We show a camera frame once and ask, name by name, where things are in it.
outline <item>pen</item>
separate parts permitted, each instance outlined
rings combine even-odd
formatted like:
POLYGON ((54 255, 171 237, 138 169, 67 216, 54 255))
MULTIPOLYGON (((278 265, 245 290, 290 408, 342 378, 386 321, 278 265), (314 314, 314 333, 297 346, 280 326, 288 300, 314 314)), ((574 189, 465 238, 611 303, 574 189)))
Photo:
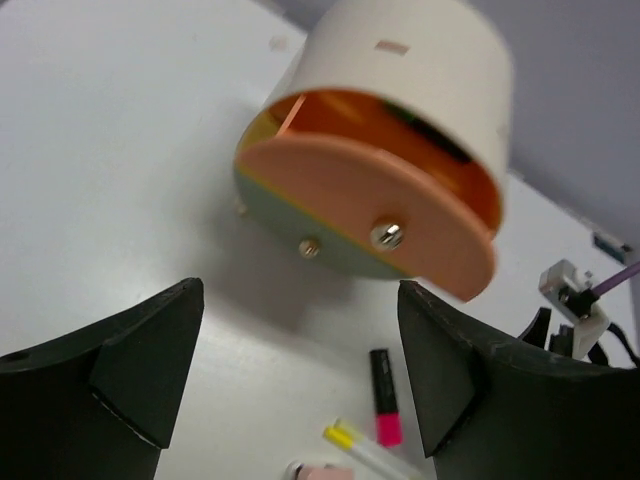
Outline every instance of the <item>pen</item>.
POLYGON ((391 454, 342 420, 327 427, 324 437, 387 480, 424 480, 415 467, 391 454))

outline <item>white table surface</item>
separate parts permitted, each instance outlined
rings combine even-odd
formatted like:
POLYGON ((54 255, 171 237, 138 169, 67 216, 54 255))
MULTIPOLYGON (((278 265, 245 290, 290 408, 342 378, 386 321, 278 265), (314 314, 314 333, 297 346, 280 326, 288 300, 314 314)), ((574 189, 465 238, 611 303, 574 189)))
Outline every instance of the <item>white table surface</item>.
MULTIPOLYGON (((397 284, 305 262, 233 212, 235 144, 302 42, 246 0, 0 9, 0 355, 202 278, 202 329, 159 480, 279 479, 294 459, 355 465, 321 432, 341 416, 373 433, 374 347, 390 348, 395 366, 398 453, 435 479, 397 284)), ((498 275, 462 308, 518 334, 545 305, 537 279, 552 263, 567 257, 602 278, 617 267, 520 181, 508 198, 498 275)), ((603 302, 633 337, 628 290, 603 302)), ((605 348, 628 363, 615 342, 605 348)))

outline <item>purple cable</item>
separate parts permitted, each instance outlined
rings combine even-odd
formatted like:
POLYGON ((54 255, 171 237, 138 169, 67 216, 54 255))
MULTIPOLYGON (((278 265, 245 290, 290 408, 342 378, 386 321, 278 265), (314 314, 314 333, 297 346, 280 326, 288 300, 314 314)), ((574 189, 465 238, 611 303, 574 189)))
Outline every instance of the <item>purple cable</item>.
POLYGON ((640 261, 629 265, 627 268, 616 273, 613 277, 608 278, 597 287, 593 287, 591 291, 598 297, 601 297, 638 273, 640 273, 640 261))

